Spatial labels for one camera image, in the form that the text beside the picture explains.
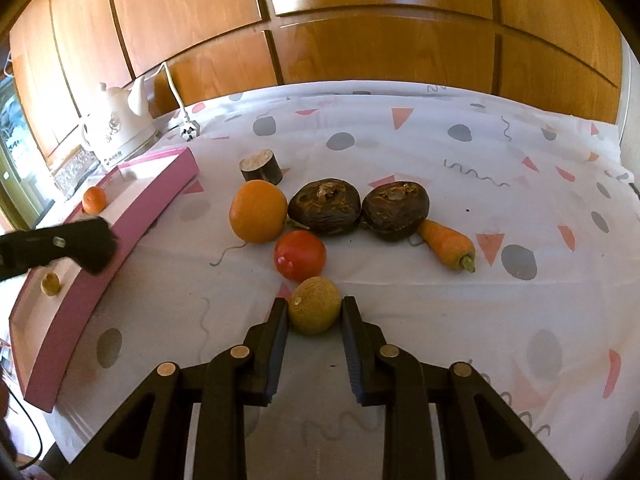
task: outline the pink box side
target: pink box side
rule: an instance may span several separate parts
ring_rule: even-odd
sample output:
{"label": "pink box side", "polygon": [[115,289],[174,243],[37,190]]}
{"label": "pink box side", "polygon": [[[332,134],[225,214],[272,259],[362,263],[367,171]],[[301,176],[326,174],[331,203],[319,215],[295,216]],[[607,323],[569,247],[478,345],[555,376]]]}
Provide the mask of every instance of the pink box side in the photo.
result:
{"label": "pink box side", "polygon": [[52,411],[71,355],[106,287],[152,222],[198,173],[191,150],[181,151],[114,223],[118,249],[109,266],[98,276],[82,270],[69,288],[38,352],[24,391],[27,402]]}

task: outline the tablecloth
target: tablecloth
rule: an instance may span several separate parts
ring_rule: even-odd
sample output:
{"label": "tablecloth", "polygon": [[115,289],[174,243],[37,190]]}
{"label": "tablecloth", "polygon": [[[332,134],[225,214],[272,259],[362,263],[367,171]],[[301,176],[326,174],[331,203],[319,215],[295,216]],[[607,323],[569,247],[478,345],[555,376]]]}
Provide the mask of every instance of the tablecloth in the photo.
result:
{"label": "tablecloth", "polygon": [[[325,177],[362,198],[422,184],[429,218],[475,242],[474,274],[444,268],[415,235],[359,230],[325,240],[324,275],[389,342],[472,363],[572,478],[605,477],[640,425],[640,203],[615,126],[393,82],[263,89],[190,112],[200,175],[111,283],[47,419],[68,459],[157,364],[210,360],[295,288],[273,243],[243,244],[228,224],[238,161],[271,148],[287,198]],[[155,149],[180,142],[172,131]],[[383,419],[355,402],[337,327],[291,333],[272,405],[247,413],[249,478],[379,478]]]}

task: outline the orange fruit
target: orange fruit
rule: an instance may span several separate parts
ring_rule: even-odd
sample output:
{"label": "orange fruit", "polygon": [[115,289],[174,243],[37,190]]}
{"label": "orange fruit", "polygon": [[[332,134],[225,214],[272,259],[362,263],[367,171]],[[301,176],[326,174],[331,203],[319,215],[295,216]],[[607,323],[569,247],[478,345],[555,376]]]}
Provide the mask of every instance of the orange fruit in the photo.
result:
{"label": "orange fruit", "polygon": [[99,187],[91,186],[82,195],[82,209],[90,215],[97,215],[107,207],[107,196]]}
{"label": "orange fruit", "polygon": [[286,219],[286,197],[265,180],[245,182],[229,208],[231,228],[239,238],[252,244],[275,239]]}

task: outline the pink tray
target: pink tray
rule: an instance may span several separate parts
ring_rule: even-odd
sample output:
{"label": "pink tray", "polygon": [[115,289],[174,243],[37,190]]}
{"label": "pink tray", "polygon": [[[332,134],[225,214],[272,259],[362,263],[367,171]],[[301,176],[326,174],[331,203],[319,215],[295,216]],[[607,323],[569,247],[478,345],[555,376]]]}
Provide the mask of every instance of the pink tray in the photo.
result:
{"label": "pink tray", "polygon": [[[198,165],[189,148],[119,164],[98,183],[108,203],[100,216],[118,237],[118,249],[107,268],[92,276],[63,258],[30,270],[9,316],[14,364],[27,402],[52,411],[69,359],[109,282],[153,221],[196,174]],[[79,204],[65,223],[85,216]],[[62,283],[53,298],[40,290],[47,272],[55,272]]]}

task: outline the tomato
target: tomato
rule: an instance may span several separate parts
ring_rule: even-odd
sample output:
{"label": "tomato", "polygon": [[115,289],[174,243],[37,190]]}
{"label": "tomato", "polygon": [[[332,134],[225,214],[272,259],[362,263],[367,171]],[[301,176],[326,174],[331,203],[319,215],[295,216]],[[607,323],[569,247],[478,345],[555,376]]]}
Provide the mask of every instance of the tomato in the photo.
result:
{"label": "tomato", "polygon": [[281,236],[273,250],[278,272],[288,280],[304,282],[319,276],[326,261],[326,248],[320,238],[308,231],[291,231]]}

